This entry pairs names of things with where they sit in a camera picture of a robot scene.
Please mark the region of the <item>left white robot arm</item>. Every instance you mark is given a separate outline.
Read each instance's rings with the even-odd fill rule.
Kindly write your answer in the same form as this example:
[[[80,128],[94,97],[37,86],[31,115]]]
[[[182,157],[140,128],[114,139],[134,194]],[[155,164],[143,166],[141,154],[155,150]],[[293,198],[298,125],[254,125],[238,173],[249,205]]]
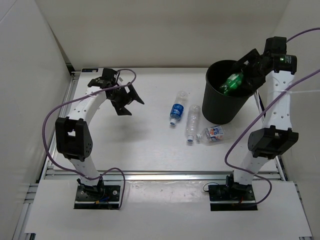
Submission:
[[[132,85],[128,87],[129,91],[117,88],[97,93],[99,90],[121,85],[114,76],[92,79],[87,85],[85,95],[88,97],[80,100],[66,117],[59,117],[55,121],[57,151],[72,163],[80,175],[77,180],[79,185],[93,200],[100,200],[105,194],[102,177],[91,158],[93,140],[89,124],[93,116],[106,100],[111,102],[119,116],[131,115],[125,106],[133,101],[144,104]]]

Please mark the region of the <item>blue label plastic bottle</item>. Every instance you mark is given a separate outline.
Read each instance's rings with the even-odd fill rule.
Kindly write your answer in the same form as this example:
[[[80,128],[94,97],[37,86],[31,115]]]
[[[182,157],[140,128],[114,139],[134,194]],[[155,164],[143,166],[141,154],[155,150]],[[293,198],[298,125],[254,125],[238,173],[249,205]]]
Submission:
[[[175,127],[176,124],[181,120],[187,100],[188,94],[185,91],[179,91],[177,93],[169,114],[169,123],[171,126]]]

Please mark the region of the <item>orange label plastic bottle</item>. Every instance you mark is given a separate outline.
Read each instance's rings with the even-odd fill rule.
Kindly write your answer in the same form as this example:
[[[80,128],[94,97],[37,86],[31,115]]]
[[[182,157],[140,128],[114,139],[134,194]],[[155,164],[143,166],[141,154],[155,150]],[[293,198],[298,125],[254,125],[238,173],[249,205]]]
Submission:
[[[226,136],[226,131],[222,126],[216,125],[212,127],[206,127],[201,133],[196,135],[196,140],[199,143],[211,144],[222,141]]]

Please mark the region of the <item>green plastic bottle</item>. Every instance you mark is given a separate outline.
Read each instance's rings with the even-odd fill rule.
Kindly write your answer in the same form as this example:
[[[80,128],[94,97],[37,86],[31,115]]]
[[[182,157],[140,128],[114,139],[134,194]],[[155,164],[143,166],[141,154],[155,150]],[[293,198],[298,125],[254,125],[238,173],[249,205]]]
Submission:
[[[243,79],[244,75],[242,72],[233,73],[218,88],[218,90],[221,94],[225,96],[230,96],[243,84]]]

